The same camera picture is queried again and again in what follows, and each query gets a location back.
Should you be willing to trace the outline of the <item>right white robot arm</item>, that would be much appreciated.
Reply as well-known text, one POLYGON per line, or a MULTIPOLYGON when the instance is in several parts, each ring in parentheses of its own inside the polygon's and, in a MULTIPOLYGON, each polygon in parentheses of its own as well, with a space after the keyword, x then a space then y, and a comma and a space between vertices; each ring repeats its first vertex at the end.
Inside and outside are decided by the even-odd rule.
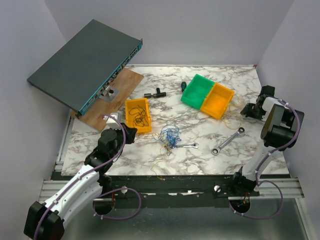
POLYGON ((283 152, 295 145, 305 117, 304 112, 276 98, 275 87, 270 85, 263 86, 256 102, 247 103, 240 114, 264 121, 264 125, 256 153, 232 177, 230 191, 236 196, 254 191, 274 152, 283 152))

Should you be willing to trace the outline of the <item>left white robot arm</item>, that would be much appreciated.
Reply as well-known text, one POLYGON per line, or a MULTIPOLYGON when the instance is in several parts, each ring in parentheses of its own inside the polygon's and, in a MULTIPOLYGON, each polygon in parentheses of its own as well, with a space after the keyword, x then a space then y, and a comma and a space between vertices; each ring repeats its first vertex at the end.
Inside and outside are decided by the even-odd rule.
POLYGON ((75 176, 43 203, 35 201, 30 206, 23 233, 33 240, 60 240, 70 220, 85 205, 113 194, 111 179, 105 173, 124 146, 135 141, 137 131, 124 123, 117 129, 104 130, 75 176))

